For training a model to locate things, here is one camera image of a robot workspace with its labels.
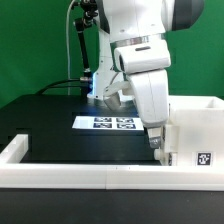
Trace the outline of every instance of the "black table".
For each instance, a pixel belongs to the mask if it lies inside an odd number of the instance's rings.
[[[144,131],[75,130],[77,115],[113,114],[79,97],[19,97],[0,110],[1,150],[29,134],[22,163],[158,165]],[[224,193],[196,191],[0,189],[0,220],[8,223],[223,223]]]

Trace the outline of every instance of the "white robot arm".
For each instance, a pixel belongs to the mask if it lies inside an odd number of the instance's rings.
[[[110,35],[119,71],[132,87],[146,128],[166,123],[170,55],[162,34],[188,28],[200,16],[203,0],[96,0],[101,28]]]

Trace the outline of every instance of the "green screen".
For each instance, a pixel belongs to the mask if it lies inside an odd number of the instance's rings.
[[[65,38],[70,0],[0,1],[0,107],[67,78]],[[188,30],[166,34],[172,66],[168,69],[170,94],[224,96],[224,3],[207,0],[199,21]],[[79,42],[71,14],[72,77],[82,75]],[[98,66],[98,32],[85,32],[92,71]],[[48,94],[66,94],[50,90]]]

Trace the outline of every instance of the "black cable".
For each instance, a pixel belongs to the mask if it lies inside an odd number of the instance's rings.
[[[47,90],[49,90],[49,89],[63,89],[63,88],[87,88],[88,86],[84,86],[84,85],[78,85],[78,86],[51,86],[51,87],[48,87],[47,89],[45,89],[44,90],[44,92],[45,91],[47,91]]]
[[[84,33],[83,32],[78,32],[78,38],[79,38],[79,43],[80,43],[80,48],[81,48],[81,53],[82,53],[82,60],[83,60],[84,71],[86,69],[90,70],[89,60],[88,60],[88,55],[87,55],[87,50],[86,50],[86,43],[85,43],[85,38],[84,38]]]
[[[66,80],[53,82],[50,85],[47,85],[43,89],[41,89],[38,92],[36,92],[36,95],[42,95],[47,89],[50,89],[50,88],[52,88],[52,87],[54,87],[56,85],[60,85],[60,84],[64,84],[64,83],[71,83],[71,82],[79,82],[79,81],[80,81],[80,79],[77,78],[77,79],[66,79]]]

